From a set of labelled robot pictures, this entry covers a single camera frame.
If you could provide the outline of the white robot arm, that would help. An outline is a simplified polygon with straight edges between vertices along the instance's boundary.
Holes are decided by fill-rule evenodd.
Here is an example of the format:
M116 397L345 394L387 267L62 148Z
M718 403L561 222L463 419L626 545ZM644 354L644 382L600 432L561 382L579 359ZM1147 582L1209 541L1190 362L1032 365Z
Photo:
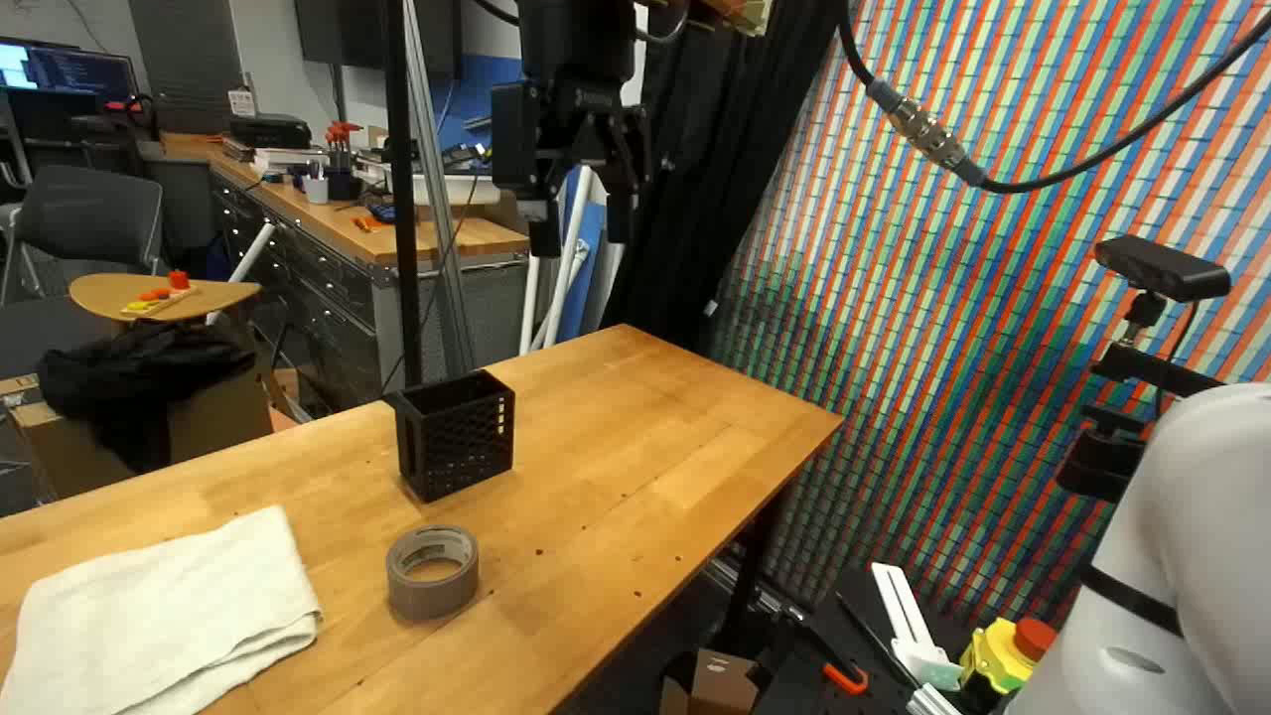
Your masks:
M1007 715L1271 715L1271 386L1175 403Z

